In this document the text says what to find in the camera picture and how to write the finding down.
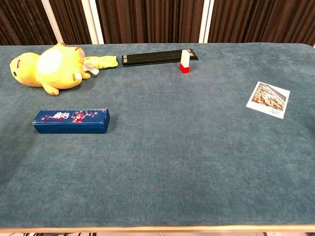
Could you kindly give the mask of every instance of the stuffed toy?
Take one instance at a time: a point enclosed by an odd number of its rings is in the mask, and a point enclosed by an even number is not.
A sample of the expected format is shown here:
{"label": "stuffed toy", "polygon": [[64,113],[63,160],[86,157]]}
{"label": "stuffed toy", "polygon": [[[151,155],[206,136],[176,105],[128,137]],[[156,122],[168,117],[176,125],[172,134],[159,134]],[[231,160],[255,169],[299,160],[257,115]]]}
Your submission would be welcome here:
{"label": "stuffed toy", "polygon": [[115,67],[116,56],[85,57],[80,47],[66,47],[63,43],[48,49],[42,55],[24,53],[13,59],[10,69],[13,77],[29,86],[44,87],[50,95],[57,96],[59,89],[77,86],[82,79],[90,78],[90,71]]}

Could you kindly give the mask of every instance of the table edge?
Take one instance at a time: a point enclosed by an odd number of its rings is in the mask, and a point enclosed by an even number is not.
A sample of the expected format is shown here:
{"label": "table edge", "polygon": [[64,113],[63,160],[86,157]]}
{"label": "table edge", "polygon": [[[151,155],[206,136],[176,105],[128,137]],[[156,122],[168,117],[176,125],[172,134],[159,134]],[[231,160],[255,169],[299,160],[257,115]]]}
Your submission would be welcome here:
{"label": "table edge", "polygon": [[314,232],[315,225],[227,225],[227,226],[139,226],[139,227],[63,227],[0,228],[0,233],[75,232]]}

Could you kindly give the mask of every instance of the curtain fold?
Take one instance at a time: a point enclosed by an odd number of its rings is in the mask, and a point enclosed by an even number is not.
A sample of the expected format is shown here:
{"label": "curtain fold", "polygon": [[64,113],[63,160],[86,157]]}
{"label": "curtain fold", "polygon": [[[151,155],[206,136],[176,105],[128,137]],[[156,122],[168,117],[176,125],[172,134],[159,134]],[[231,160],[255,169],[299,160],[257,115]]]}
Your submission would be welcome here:
{"label": "curtain fold", "polygon": [[92,44],[80,0],[49,0],[65,44]]}
{"label": "curtain fold", "polygon": [[0,44],[56,44],[41,0],[0,1]]}
{"label": "curtain fold", "polygon": [[198,42],[203,0],[96,0],[105,43]]}
{"label": "curtain fold", "polygon": [[216,0],[208,42],[315,44],[315,0]]}

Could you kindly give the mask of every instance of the table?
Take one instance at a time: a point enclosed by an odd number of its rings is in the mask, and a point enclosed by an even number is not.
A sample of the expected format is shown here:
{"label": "table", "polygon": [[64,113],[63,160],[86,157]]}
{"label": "table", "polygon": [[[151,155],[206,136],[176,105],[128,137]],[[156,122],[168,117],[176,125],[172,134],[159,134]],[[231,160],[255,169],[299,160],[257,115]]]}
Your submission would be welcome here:
{"label": "table", "polygon": [[[303,44],[81,45],[119,66],[48,95],[0,46],[0,231],[315,229],[315,50]],[[192,48],[179,63],[121,55]],[[290,90],[284,119],[246,108],[257,83]],[[38,134],[46,108],[109,108],[107,134]]]}

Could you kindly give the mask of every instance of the blue box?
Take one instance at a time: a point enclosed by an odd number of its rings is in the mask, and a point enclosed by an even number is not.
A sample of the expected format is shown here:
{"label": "blue box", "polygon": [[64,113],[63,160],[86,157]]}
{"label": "blue box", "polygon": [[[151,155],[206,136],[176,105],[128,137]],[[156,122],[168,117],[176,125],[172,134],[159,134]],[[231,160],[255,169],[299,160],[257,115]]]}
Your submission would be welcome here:
{"label": "blue box", "polygon": [[104,109],[42,110],[33,121],[41,134],[104,134],[109,123]]}

